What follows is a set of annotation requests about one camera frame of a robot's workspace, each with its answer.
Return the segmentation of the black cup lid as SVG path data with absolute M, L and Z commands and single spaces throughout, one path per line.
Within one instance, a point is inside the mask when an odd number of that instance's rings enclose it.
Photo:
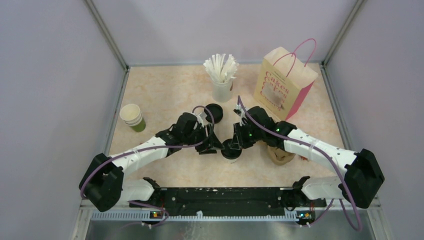
M 230 143 L 232 139 L 226 139 L 222 144 L 224 145 L 224 149 L 221 150 L 221 154 L 226 159 L 239 158 L 242 154 L 242 150 L 234 150 L 230 149 Z

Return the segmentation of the cream pink paper bag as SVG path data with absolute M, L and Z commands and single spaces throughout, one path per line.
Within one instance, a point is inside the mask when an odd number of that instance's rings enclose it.
M 288 120 L 297 113 L 319 76 L 296 55 L 298 49 L 309 41 L 314 43 L 308 57 L 310 60 L 317 48 L 314 38 L 303 41 L 292 52 L 283 47 L 275 48 L 261 63 L 253 98 L 280 120 Z

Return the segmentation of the white paper cup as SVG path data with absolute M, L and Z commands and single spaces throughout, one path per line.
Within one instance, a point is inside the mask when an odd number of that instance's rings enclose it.
M 231 158 L 231 159 L 228 158 L 227 162 L 230 163 L 230 164 L 233 164 L 233 163 L 237 162 L 237 160 L 238 160 L 238 157 L 237 158 Z

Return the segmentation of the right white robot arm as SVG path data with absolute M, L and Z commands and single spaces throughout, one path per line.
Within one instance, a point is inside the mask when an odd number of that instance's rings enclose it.
M 233 125 L 232 145 L 239 149 L 262 141 L 267 146 L 295 154 L 334 172 L 335 176 L 304 176 L 293 184 L 293 200 L 307 206 L 316 199 L 345 199 L 367 209 L 385 181 L 375 154 L 367 149 L 352 151 L 323 142 L 287 121 L 274 121 L 264 108 L 233 110 L 240 121 Z

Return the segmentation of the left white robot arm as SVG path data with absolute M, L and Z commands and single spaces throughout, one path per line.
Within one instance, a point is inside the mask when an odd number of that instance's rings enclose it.
M 156 160 L 164 159 L 184 148 L 195 148 L 200 154 L 215 154 L 224 148 L 214 133 L 222 117 L 208 113 L 184 112 L 169 128 L 159 131 L 146 142 L 112 156 L 99 153 L 91 161 L 78 188 L 82 198 L 88 199 L 100 212 L 114 207 L 119 201 L 143 201 L 154 207 L 160 193 L 153 183 L 142 180 L 136 187 L 124 187 L 124 179 Z

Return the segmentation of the stack of black lids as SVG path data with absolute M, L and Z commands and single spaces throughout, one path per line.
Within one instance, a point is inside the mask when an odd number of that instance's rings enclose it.
M 223 108 L 216 103 L 206 105 L 203 111 L 206 114 L 205 120 L 208 123 L 212 123 L 214 121 L 215 124 L 218 124 L 224 116 Z

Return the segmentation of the brown pulp cup carrier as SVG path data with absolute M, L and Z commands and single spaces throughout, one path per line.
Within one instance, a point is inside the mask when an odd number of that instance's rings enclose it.
M 282 166 L 291 162 L 296 156 L 295 153 L 290 153 L 280 148 L 271 146 L 267 147 L 267 152 L 271 161 L 277 166 Z

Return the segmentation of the white cup holding straws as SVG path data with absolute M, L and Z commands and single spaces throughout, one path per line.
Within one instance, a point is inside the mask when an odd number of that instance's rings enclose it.
M 219 103 L 228 102 L 233 96 L 233 80 L 212 82 L 212 98 Z

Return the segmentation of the bundle of white straws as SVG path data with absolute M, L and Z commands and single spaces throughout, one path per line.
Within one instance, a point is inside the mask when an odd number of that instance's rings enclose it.
M 215 83 L 227 83 L 235 79 L 239 63 L 232 54 L 213 54 L 203 63 L 206 73 Z

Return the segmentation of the stack of paper cups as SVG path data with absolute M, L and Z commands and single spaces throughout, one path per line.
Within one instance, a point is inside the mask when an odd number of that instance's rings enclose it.
M 137 104 L 131 103 L 123 106 L 119 116 L 128 127 L 137 133 L 142 132 L 146 128 L 145 119 Z

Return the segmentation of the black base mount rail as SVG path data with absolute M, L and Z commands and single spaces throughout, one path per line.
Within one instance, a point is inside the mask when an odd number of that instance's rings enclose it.
M 172 217 L 283 216 L 300 208 L 326 207 L 291 187 L 169 187 L 156 189 L 145 204 L 165 209 Z

